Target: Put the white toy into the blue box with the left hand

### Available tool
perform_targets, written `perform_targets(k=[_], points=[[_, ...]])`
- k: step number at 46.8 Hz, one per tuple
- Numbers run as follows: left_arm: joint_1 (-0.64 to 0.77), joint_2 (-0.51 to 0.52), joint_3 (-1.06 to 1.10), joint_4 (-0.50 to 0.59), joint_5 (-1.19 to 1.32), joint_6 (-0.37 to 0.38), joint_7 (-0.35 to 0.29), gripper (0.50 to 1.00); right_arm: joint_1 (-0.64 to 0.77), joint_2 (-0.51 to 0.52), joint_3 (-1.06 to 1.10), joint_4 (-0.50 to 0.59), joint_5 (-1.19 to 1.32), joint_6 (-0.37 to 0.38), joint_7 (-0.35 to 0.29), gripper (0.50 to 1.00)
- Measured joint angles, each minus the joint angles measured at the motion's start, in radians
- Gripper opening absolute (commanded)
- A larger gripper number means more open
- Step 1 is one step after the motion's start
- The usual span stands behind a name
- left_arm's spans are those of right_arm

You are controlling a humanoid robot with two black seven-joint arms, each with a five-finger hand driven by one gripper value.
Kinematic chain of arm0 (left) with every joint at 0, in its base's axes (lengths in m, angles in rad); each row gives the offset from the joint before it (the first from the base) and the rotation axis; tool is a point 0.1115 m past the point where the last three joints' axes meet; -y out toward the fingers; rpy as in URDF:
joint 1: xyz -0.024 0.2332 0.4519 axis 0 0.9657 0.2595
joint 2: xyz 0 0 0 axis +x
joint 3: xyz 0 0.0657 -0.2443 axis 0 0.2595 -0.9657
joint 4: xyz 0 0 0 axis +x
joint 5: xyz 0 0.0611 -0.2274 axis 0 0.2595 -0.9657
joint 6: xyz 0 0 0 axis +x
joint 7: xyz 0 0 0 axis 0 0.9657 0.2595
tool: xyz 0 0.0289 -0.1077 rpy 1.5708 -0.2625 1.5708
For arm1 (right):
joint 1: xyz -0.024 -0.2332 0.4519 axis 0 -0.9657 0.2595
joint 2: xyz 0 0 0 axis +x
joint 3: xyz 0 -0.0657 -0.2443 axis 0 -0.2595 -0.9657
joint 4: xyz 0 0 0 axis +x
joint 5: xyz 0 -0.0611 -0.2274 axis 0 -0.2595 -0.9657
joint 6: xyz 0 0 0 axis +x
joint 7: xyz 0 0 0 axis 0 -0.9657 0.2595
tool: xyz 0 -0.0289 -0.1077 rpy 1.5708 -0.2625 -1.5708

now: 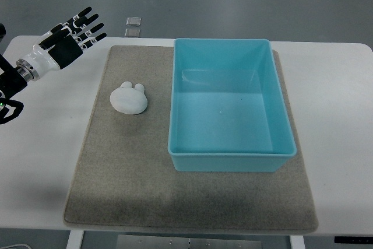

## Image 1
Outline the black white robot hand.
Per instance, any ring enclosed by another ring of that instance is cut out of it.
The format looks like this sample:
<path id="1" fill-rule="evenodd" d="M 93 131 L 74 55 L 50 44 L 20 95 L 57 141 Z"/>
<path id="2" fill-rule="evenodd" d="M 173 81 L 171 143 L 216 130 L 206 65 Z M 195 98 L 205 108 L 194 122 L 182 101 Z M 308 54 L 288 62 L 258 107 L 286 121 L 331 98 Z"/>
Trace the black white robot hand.
<path id="1" fill-rule="evenodd" d="M 87 7 L 69 20 L 60 23 L 43 34 L 33 46 L 32 52 L 16 62 L 16 70 L 26 82 L 39 80 L 49 71 L 66 68 L 85 51 L 105 38 L 97 34 L 103 23 L 95 23 L 98 14 L 89 15 Z"/>

